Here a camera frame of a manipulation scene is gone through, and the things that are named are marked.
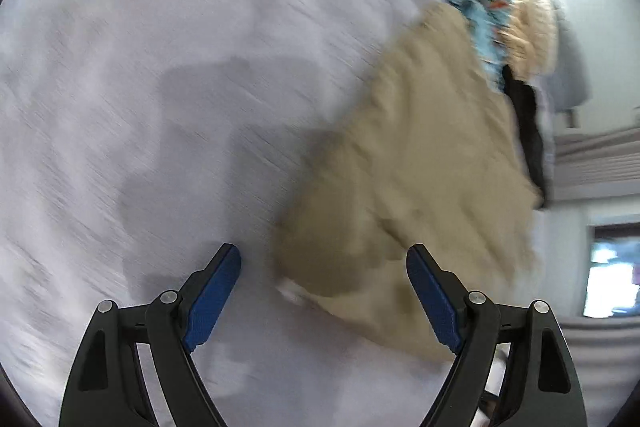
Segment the tan puffer jacket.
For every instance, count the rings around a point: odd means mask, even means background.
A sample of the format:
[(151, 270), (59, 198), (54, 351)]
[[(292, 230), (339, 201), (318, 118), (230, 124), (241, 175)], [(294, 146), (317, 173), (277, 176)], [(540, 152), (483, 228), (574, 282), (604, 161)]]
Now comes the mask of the tan puffer jacket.
[(359, 334), (448, 361), (408, 280), (408, 249), (425, 246), (498, 303), (525, 303), (541, 271), (538, 200), (510, 101), (489, 88), (462, 14), (435, 3), (385, 49), (314, 155), (273, 254), (299, 295)]

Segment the black garment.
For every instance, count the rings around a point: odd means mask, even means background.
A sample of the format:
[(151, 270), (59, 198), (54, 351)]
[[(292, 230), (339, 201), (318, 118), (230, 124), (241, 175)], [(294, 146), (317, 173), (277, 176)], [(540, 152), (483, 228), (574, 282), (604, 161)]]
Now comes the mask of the black garment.
[(544, 174), (544, 141), (537, 124), (536, 93), (527, 82), (514, 78), (509, 65), (503, 66), (501, 74), (502, 91), (510, 98), (518, 123), (518, 139), (528, 176), (539, 193), (537, 208), (544, 209), (547, 207), (548, 182)]

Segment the grey pillow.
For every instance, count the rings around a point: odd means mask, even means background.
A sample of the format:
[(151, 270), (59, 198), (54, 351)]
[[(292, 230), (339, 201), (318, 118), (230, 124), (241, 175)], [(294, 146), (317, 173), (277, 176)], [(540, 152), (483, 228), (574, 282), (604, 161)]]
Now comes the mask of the grey pillow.
[(586, 103), (591, 96), (587, 67), (575, 31), (562, 16), (558, 23), (558, 58), (548, 89), (555, 113), (564, 113)]

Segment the lavender fleece bed blanket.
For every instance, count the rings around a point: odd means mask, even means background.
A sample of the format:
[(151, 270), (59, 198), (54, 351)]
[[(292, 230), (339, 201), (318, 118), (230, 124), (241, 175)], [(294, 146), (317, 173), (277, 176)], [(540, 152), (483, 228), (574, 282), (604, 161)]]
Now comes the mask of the lavender fleece bed blanket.
[(194, 362), (231, 426), (415, 426), (448, 361), (280, 277), (274, 236), (385, 49), (446, 0), (3, 0), (1, 363), (54, 426), (99, 303), (150, 303), (225, 243)]

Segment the beige striped knit garment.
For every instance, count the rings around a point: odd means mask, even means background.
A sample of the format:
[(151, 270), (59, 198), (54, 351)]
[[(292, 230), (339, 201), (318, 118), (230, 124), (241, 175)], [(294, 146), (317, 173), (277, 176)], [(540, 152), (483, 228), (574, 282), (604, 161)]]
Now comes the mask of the beige striped knit garment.
[(515, 79), (529, 82), (552, 74), (558, 61), (559, 26), (551, 0), (513, 0), (500, 39)]

